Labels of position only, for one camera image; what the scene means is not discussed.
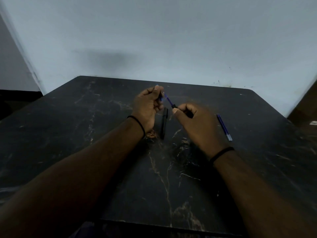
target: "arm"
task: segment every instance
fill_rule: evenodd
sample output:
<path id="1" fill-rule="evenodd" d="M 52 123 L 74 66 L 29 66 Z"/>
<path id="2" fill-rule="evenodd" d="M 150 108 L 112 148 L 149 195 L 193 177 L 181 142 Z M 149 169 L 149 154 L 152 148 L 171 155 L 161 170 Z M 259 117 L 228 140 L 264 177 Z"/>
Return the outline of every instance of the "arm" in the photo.
<path id="1" fill-rule="evenodd" d="M 193 118 L 188 118 L 186 112 L 192 112 Z M 207 109 L 188 103 L 174 108 L 173 113 L 209 160 L 228 147 L 216 130 L 216 116 Z M 214 167 L 224 179 L 250 237 L 315 237 L 300 214 L 256 175 L 235 151 L 219 157 Z"/>
<path id="2" fill-rule="evenodd" d="M 132 115 L 148 132 L 163 108 L 162 87 L 141 92 Z M 48 168 L 22 187 L 0 210 L 1 237 L 67 237 L 85 220 L 125 157 L 143 136 L 126 119 L 96 143 Z"/>

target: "wall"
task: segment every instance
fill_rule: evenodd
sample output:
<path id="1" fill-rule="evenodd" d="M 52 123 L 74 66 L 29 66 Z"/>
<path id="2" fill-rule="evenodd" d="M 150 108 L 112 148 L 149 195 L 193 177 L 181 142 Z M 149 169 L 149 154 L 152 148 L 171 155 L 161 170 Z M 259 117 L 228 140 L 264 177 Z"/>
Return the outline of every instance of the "wall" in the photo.
<path id="1" fill-rule="evenodd" d="M 1 16 L 0 89 L 40 91 Z"/>
<path id="2" fill-rule="evenodd" d="M 254 90 L 281 114 L 317 74 L 317 0 L 1 0 L 44 93 L 79 75 Z"/>

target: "black thread bracelet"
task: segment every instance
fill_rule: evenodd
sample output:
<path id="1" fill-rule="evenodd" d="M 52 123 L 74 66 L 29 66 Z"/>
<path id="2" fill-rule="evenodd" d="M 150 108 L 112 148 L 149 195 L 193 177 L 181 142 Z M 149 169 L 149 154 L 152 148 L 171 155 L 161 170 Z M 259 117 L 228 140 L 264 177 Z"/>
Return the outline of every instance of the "black thread bracelet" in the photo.
<path id="1" fill-rule="evenodd" d="M 221 150 L 218 154 L 216 154 L 215 156 L 213 156 L 210 160 L 209 160 L 209 164 L 213 165 L 214 162 L 224 153 L 228 152 L 228 151 L 232 151 L 235 150 L 233 147 L 227 147 L 224 148 L 223 150 Z"/>
<path id="2" fill-rule="evenodd" d="M 141 126 L 141 129 L 143 130 L 143 137 L 142 138 L 144 138 L 145 137 L 145 130 L 144 130 L 142 124 L 140 123 L 140 121 L 136 117 L 134 117 L 133 115 L 129 115 L 129 116 L 127 116 L 127 118 L 133 118 L 135 121 L 137 121 L 137 123 Z"/>

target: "blue pen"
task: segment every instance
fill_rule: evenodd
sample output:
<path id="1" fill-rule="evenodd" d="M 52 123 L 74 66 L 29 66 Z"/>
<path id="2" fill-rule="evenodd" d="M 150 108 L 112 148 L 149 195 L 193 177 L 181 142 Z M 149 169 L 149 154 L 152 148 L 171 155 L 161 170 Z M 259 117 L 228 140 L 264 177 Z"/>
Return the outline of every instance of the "blue pen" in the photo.
<path id="1" fill-rule="evenodd" d="M 229 132 L 228 132 L 226 126 L 224 125 L 224 122 L 222 121 L 222 119 L 221 119 L 221 117 L 220 117 L 220 114 L 217 114 L 217 119 L 218 119 L 218 121 L 219 121 L 219 123 L 220 123 L 222 129 L 224 130 L 224 133 L 225 133 L 225 135 L 227 136 L 228 140 L 229 140 L 229 141 L 232 141 L 231 135 L 229 134 Z"/>

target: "forearm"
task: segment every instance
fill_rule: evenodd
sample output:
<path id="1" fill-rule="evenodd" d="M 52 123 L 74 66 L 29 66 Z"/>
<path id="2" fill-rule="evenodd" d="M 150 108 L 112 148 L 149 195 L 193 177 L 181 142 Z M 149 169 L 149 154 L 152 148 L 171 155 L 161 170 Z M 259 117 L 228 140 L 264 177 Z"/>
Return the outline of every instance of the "forearm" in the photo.
<path id="1" fill-rule="evenodd" d="M 299 213 L 230 151 L 214 163 L 244 220 L 250 237 L 312 237 Z"/>
<path id="2" fill-rule="evenodd" d="M 129 118 L 95 144 L 39 174 L 0 210 L 2 233 L 57 235 L 79 225 L 142 135 L 139 124 Z"/>

